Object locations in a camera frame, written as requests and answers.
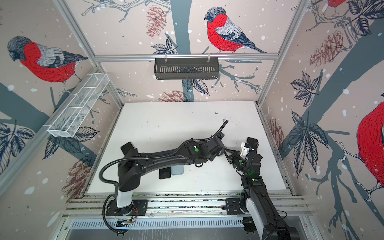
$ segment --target black metal basket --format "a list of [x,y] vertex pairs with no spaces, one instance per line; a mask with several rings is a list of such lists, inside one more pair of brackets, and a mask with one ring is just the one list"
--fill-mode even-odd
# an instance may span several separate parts
[[156,58],[156,79],[216,79],[218,58]]

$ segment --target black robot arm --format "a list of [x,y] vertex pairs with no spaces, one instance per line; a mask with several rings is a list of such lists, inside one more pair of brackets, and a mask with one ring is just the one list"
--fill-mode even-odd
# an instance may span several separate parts
[[[118,210],[128,212],[132,209],[132,192],[140,185],[141,176],[154,170],[175,165],[195,164],[196,167],[201,167],[207,161],[213,161],[216,156],[225,153],[228,162],[238,171],[243,172],[241,180],[244,190],[242,192],[241,208],[251,214],[260,238],[262,240],[299,240],[296,229],[288,227],[267,194],[265,184],[260,176],[262,156],[257,154],[257,140],[247,139],[243,149],[247,149],[249,153],[244,155],[245,159],[241,157],[243,151],[240,153],[239,151],[226,149],[221,142],[224,137],[221,131],[227,123],[228,120],[209,138],[186,140],[178,148],[168,151],[138,153],[138,150],[130,142],[122,146],[121,150],[124,153],[124,158],[108,163],[99,173],[102,182],[115,185],[114,197],[117,200],[115,205],[117,205]],[[107,180],[103,177],[103,172],[114,164],[118,164],[119,182]],[[119,204],[119,195],[122,196],[126,193],[130,193],[130,195],[127,194],[127,197],[123,199],[120,197],[120,201],[125,203],[120,202]],[[117,234],[125,233],[127,230],[114,229],[108,225],[105,220],[105,205],[106,202],[102,214],[107,227]]]

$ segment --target bird wallpaper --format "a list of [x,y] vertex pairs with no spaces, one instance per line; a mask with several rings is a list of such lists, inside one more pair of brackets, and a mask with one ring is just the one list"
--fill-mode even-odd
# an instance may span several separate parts
[[262,105],[324,239],[384,237],[383,18],[379,0],[312,0]]
[[[67,0],[97,55],[277,53],[297,0]],[[216,80],[157,80],[153,63],[102,63],[125,102],[257,100],[273,61],[220,61]]]
[[[1,178],[92,65],[51,0],[1,2],[0,32]],[[104,91],[74,138],[42,140],[0,197],[1,239],[51,237],[65,204],[83,194],[117,112]]]

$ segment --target white tabletop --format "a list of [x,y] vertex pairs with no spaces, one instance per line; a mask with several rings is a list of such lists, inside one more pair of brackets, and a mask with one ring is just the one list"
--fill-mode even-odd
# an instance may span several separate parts
[[[263,156],[261,176],[268,190],[286,189],[264,128],[252,101],[126,103],[97,167],[88,193],[110,193],[112,184],[99,180],[100,169],[124,157],[120,147],[132,142],[139,152],[158,152],[177,148],[186,139],[206,138],[229,120],[222,131],[222,142],[229,149],[253,137],[259,140],[258,153]],[[104,172],[106,179],[118,181],[117,164]],[[224,155],[197,168],[184,166],[182,175],[159,179],[158,170],[141,176],[135,192],[156,194],[196,194],[239,192],[241,180]]]

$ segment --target white wire mesh basket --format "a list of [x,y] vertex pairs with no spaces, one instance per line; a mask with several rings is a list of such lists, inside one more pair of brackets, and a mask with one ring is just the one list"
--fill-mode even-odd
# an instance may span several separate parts
[[94,73],[88,75],[84,86],[75,94],[68,106],[52,123],[48,132],[54,137],[73,137],[89,111],[109,83],[107,74]]

